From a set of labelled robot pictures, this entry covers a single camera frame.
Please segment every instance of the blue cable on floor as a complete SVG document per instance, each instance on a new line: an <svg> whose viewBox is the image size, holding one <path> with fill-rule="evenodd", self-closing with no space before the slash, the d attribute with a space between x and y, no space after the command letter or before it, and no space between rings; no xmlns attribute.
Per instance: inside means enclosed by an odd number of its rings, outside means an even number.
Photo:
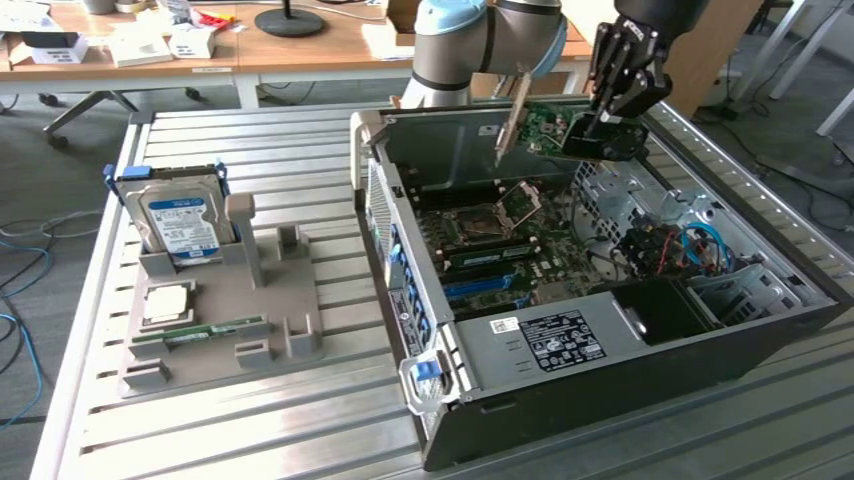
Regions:
<svg viewBox="0 0 854 480"><path fill-rule="evenodd" d="M36 371L36 395L29 401L29 403L26 404L26 406L22 408L22 410L17 413L17 415L9 418L9 420L2 425L0 425L0 432L2 432L9 427L9 425L14 423L14 421L18 418L26 415L26 412L29 411L29 409L36 405L36 403L38 403L38 400L41 400L42 380L41 380L41 370L38 370L38 363L36 361L36 350L32 346L32 339L29 338L29 331L26 330L26 327L12 315L5 315L4 313L0 313L0 317L8 320L20 329L21 335L24 335L24 342L26 343L26 351L29 352L29 359L32 360L32 368Z"/></svg>
<svg viewBox="0 0 854 480"><path fill-rule="evenodd" d="M53 266L53 256L50 255L50 252L48 252L44 248L21 247L20 245L14 245L12 243L4 242L2 240L0 240L0 245L13 250L40 253L44 256L44 269L41 269L41 272L38 272L38 275L36 275L34 278L29 282L26 282L26 284L13 292L6 294L0 294L2 297L9 298L12 295L17 295L29 287L32 287L36 284L36 282L44 278L44 276L48 274L48 271L50 270L50 267Z"/></svg>

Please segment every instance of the cardboard box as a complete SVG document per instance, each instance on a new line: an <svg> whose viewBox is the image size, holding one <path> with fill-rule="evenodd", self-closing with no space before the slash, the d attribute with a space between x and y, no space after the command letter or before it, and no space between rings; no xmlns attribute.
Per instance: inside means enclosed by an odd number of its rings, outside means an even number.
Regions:
<svg viewBox="0 0 854 480"><path fill-rule="evenodd" d="M385 0L385 28L397 47L415 45L415 16L420 0Z"/></svg>
<svg viewBox="0 0 854 480"><path fill-rule="evenodd" d="M32 61L38 64L82 63L89 44L82 35L57 32L21 32Z"/></svg>

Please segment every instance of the paper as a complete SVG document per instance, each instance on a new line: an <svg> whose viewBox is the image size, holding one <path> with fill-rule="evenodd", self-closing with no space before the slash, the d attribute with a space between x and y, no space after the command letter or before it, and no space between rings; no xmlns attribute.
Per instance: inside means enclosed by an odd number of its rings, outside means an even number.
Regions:
<svg viewBox="0 0 854 480"><path fill-rule="evenodd" d="M415 47L399 47L393 38L389 38L385 25L361 25L361 36L371 49L371 56L379 60L411 60L415 56Z"/></svg>
<svg viewBox="0 0 854 480"><path fill-rule="evenodd" d="M62 27L53 21L49 5L33 2L0 0L1 32L61 32Z"/></svg>

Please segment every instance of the aluminum extrusion table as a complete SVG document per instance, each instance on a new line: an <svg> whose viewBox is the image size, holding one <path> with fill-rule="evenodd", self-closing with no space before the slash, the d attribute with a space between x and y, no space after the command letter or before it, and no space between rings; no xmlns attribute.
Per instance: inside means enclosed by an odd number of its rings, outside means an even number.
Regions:
<svg viewBox="0 0 854 480"><path fill-rule="evenodd" d="M30 478L826 479L854 471L850 315L736 382L449 471L420 470L352 210L349 114L375 108L168 113L128 127L119 170L221 160L232 191L255 194L257 234L283 222L303 226L327 362L177 395L119 397L139 236L111 196ZM848 255L667 107L652 115L854 289ZM691 186L654 145L650 163L676 188Z"/></svg>

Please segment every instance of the blue pcie slot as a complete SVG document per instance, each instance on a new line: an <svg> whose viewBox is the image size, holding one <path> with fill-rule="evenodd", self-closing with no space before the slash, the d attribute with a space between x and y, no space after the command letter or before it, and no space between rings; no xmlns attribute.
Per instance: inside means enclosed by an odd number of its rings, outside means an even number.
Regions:
<svg viewBox="0 0 854 480"><path fill-rule="evenodd" d="M508 274L487 280L477 280L476 282L445 286L444 296L451 300L467 295L488 292L491 290L507 290L512 284L515 276L515 274Z"/></svg>

